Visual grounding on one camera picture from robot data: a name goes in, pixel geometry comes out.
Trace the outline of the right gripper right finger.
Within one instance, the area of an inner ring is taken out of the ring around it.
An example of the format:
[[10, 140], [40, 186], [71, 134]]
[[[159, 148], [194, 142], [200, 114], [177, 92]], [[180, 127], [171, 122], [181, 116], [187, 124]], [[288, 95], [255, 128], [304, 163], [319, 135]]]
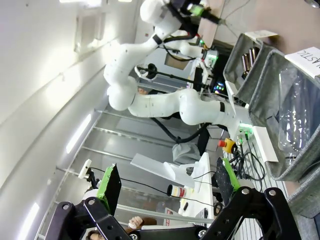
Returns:
[[228, 159], [218, 158], [215, 180], [225, 207], [208, 230], [208, 240], [232, 240], [245, 219], [253, 219], [264, 240], [299, 240], [294, 216], [281, 189], [261, 192], [242, 186]]

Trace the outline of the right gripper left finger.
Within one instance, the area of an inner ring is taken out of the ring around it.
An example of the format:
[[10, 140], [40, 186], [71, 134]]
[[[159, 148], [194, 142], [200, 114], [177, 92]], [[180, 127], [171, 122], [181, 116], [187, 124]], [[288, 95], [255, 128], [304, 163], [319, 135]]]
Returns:
[[129, 240], [130, 236], [115, 219], [122, 183], [113, 164], [105, 170], [94, 196], [77, 205], [60, 202], [52, 216], [45, 238], [47, 240], [81, 240], [87, 229], [97, 228], [106, 240]]

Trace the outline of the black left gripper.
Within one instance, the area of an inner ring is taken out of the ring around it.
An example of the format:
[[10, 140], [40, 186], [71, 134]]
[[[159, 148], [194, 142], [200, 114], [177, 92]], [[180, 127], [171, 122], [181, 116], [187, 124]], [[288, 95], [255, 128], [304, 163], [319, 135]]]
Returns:
[[201, 4], [190, 3], [189, 0], [171, 0], [171, 4], [179, 10], [183, 15], [201, 17], [207, 19], [214, 24], [220, 24], [222, 19], [212, 14], [212, 9], [210, 7], [205, 7]]

